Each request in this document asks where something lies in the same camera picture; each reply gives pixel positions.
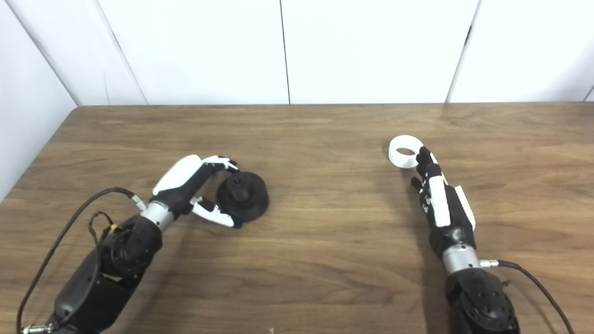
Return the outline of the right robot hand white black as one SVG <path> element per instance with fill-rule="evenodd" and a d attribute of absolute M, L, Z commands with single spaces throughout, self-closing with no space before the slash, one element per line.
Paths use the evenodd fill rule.
<path fill-rule="evenodd" d="M 455 245 L 477 248 L 471 209 L 460 186 L 447 183 L 433 153 L 422 146 L 416 155 L 416 171 L 410 184 L 418 192 L 419 203 L 429 225 L 429 246 L 441 257 Z"/>

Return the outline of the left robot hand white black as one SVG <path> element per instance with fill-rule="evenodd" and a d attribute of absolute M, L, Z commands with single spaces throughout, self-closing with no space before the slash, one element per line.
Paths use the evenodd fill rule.
<path fill-rule="evenodd" d="M 164 231 L 168 224 L 190 213 L 216 224 L 239 229 L 243 223 L 214 202 L 197 196 L 212 176 L 221 171 L 239 173 L 236 161 L 214 155 L 205 159 L 192 154 L 178 160 L 153 188 L 142 216 Z"/>

